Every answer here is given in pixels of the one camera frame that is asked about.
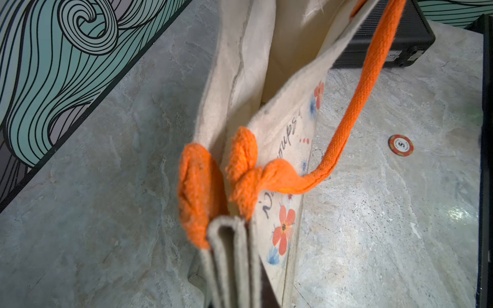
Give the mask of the beige floral canvas tote bag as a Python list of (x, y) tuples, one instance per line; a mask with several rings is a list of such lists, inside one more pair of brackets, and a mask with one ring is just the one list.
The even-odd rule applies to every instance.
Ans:
[(358, 86), (326, 152), (309, 169), (325, 78), (375, 1), (221, 1), (213, 65), (178, 206), (199, 263), (205, 307), (287, 307), (304, 194), (329, 178), (383, 68), (404, 1), (389, 1)]

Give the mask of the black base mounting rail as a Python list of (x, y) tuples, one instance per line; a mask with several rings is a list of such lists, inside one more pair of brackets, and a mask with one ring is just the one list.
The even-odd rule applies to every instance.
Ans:
[(476, 307), (492, 307), (492, 16), (481, 15), (467, 29), (483, 35)]

